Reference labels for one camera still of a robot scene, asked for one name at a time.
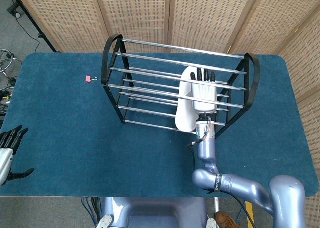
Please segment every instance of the yellow tape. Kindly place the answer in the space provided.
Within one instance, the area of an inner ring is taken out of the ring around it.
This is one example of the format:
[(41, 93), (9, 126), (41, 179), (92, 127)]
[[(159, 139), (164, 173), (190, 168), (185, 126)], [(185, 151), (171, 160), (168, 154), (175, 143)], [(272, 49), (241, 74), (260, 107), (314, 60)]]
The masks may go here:
[[(245, 202), (245, 208), (246, 208), (246, 210), (248, 211), (248, 213), (249, 213), (252, 221), (255, 222), (254, 210), (253, 210), (253, 208), (252, 208), (252, 204), (251, 204), (250, 202), (247, 202), (247, 201), (246, 201), (246, 202)], [(248, 218), (248, 228), (254, 228), (254, 227), (252, 226), (249, 218)]]

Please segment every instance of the robotic hand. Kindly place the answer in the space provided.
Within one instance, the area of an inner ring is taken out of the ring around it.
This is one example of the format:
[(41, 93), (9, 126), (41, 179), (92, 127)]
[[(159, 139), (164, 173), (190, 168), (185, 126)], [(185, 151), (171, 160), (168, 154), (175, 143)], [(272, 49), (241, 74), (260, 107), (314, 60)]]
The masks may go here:
[(35, 170), (31, 168), (24, 173), (11, 173), (14, 156), (23, 136), (28, 132), (28, 129), (21, 129), (22, 125), (19, 125), (13, 130), (0, 134), (0, 186), (4, 185), (7, 180), (25, 178)]

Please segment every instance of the pink binder clip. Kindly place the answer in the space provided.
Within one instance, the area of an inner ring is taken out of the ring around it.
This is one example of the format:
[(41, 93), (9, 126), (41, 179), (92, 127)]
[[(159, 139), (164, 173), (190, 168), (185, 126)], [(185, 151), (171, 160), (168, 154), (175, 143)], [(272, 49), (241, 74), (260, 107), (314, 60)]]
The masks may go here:
[(92, 80), (98, 80), (98, 77), (91, 78), (90, 75), (86, 75), (86, 76), (85, 76), (85, 81), (86, 81), (87, 83), (90, 83)]

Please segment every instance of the blue carpet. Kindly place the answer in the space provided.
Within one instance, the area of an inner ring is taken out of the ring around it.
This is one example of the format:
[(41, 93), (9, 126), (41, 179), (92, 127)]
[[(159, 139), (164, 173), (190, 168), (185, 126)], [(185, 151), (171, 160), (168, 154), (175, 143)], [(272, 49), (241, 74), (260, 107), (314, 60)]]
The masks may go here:
[[(150, 55), (225, 68), (239, 62), (202, 54)], [(276, 55), (258, 57), (261, 76), (255, 101), (217, 139), (218, 168), (221, 173), (257, 180), (266, 189), (272, 177), (292, 175), (304, 184), (307, 196), (314, 195), (318, 179), (286, 63)], [(122, 124), (101, 85), (101, 63), (100, 53), (34, 53), (25, 59), (2, 130), (20, 124), (29, 128), (12, 171), (31, 167), (35, 171), (28, 178), (8, 182), (0, 194), (207, 196), (192, 183), (187, 144), (195, 136)], [(138, 59), (130, 64), (175, 73), (183, 70)], [(98, 81), (85, 83), (86, 75), (97, 76)], [(217, 79), (224, 78), (217, 74)], [(139, 118), (128, 113), (128, 118), (135, 117)], [(150, 115), (140, 118), (158, 124), (174, 122)]]

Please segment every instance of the metal rack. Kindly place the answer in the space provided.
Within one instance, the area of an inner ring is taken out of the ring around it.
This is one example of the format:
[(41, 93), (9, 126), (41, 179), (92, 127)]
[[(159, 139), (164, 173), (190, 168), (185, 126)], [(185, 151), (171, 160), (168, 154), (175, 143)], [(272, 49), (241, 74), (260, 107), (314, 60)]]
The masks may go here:
[[(110, 62), (108, 63), (109, 52), (114, 42), (115, 42), (115, 46), (112, 52)], [(193, 53), (224, 56), (225, 58), (239, 59), (240, 61), (235, 69), (229, 69), (229, 68), (222, 68), (222, 67), (216, 67), (211, 65), (196, 64), (192, 62), (156, 58), (156, 57), (138, 55), (138, 54), (129, 54), (127, 53), (125, 43), (134, 43), (139, 45), (152, 45), (152, 46), (157, 46), (162, 48), (177, 49), (177, 50), (183, 50), (183, 51), (188, 51)], [(123, 68), (115, 67), (117, 57), (122, 57), (123, 66), (124, 66)], [(158, 62), (170, 63), (170, 64), (182, 65), (182, 66), (193, 66), (198, 68), (205, 68), (215, 72), (225, 72), (230, 74), (230, 76), (225, 81), (216, 80), (213, 83), (185, 79), (185, 78), (182, 78), (181, 74), (150, 69), (149, 66), (148, 68), (132, 67), (129, 63), (129, 58), (158, 61)], [(120, 84), (110, 83), (113, 71), (122, 73)], [(253, 79), (251, 84), (250, 74), (252, 73), (252, 71), (253, 71)], [(182, 96), (179, 94), (179, 86), (166, 85), (163, 83), (147, 82), (144, 80), (139, 80), (136, 77), (156, 77), (156, 78), (159, 78), (159, 80), (171, 80), (171, 81), (179, 81), (179, 82), (184, 81), (189, 83), (215, 86), (217, 88), (220, 88), (220, 92), (217, 94), (217, 101), (210, 101), (210, 100), (199, 99), (191, 96)], [(199, 49), (179, 47), (174, 45), (166, 45), (166, 44), (158, 44), (158, 43), (152, 43), (152, 42), (146, 42), (146, 41), (125, 39), (121, 34), (115, 34), (109, 37), (103, 51), (101, 82), (122, 123), (141, 124), (141, 125), (146, 125), (151, 127), (158, 127), (163, 129), (180, 131), (176, 127), (168, 127), (168, 126), (156, 125), (152, 123), (145, 123), (145, 122), (139, 122), (139, 121), (127, 119), (126, 116), (128, 111), (163, 116), (168, 118), (176, 117), (176, 115), (172, 113), (158, 112), (158, 111), (153, 111), (148, 109), (132, 107), (130, 106), (131, 100), (161, 104), (161, 105), (167, 105), (167, 106), (173, 106), (173, 107), (178, 106), (179, 99), (201, 101), (205, 103), (218, 105), (216, 112), (212, 116), (212, 122), (216, 126), (215, 136), (219, 137), (224, 131), (226, 131), (234, 122), (236, 122), (251, 107), (256, 95), (259, 79), (260, 79), (259, 60), (254, 54), (250, 54), (250, 53), (246, 53), (244, 56), (224, 54), (224, 53), (204, 51)], [(243, 83), (243, 86), (242, 85), (235, 86), (234, 83), (236, 80), (237, 82), (241, 81), (241, 83)], [(136, 84), (145, 85), (145, 86), (148, 86), (148, 88), (137, 86)], [(171, 89), (174, 91), (178, 91), (178, 93), (163, 91), (155, 88), (149, 88), (149, 86)], [(117, 95), (113, 95), (111, 88), (118, 90)], [(243, 92), (242, 103), (232, 102), (232, 93), (234, 91)], [(123, 96), (127, 97), (127, 99), (125, 103), (122, 105), (120, 104), (120, 99)], [(233, 109), (236, 109), (235, 115), (232, 115), (231, 110)], [(220, 112), (225, 112), (226, 115), (220, 115)]]

